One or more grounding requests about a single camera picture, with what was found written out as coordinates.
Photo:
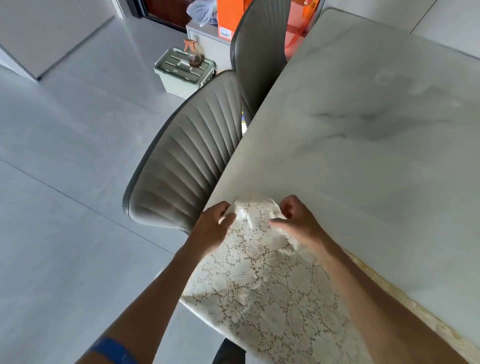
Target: marble table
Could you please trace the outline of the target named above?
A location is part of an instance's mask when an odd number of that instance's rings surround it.
[[[345,249],[480,347],[480,61],[327,10],[207,206],[296,194]]]

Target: chair backrest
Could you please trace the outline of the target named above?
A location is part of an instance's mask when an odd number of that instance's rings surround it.
[[[190,233],[241,139],[241,92],[225,71],[161,128],[123,196],[134,221]]]
[[[253,0],[233,35],[230,60],[239,77],[247,125],[287,64],[290,4],[291,0]]]

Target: gray tile floor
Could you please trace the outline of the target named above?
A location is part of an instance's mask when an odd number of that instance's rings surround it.
[[[185,36],[114,19],[38,84],[0,69],[0,363],[75,362],[185,241],[121,209],[182,102],[153,64]],[[179,305],[156,363],[208,364],[222,340]]]

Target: lace leaf pattern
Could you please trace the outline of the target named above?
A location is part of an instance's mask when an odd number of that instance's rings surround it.
[[[238,198],[237,219],[217,251],[190,277],[181,302],[266,363],[372,360],[314,255],[269,219],[271,199]]]

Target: barcode label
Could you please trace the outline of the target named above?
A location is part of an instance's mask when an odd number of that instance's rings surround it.
[[[232,31],[226,28],[220,27],[220,35],[225,38],[232,39]]]

